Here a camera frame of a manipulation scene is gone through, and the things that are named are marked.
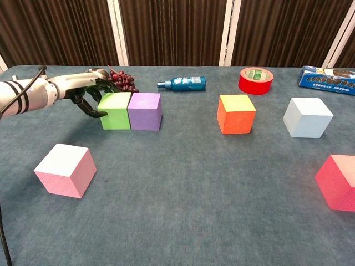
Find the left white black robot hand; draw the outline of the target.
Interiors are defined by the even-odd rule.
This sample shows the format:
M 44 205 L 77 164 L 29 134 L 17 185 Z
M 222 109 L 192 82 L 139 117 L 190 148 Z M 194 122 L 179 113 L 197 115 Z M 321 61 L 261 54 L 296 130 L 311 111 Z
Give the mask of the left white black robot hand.
M 52 77 L 49 82 L 57 88 L 57 100 L 70 99 L 86 115 L 101 118 L 107 115 L 105 111 L 98 111 L 84 99 L 84 94 L 89 93 L 99 103 L 102 99 L 101 91 L 117 93 L 118 87 L 110 80 L 109 73 L 102 68 L 91 68 L 85 73 L 60 75 Z

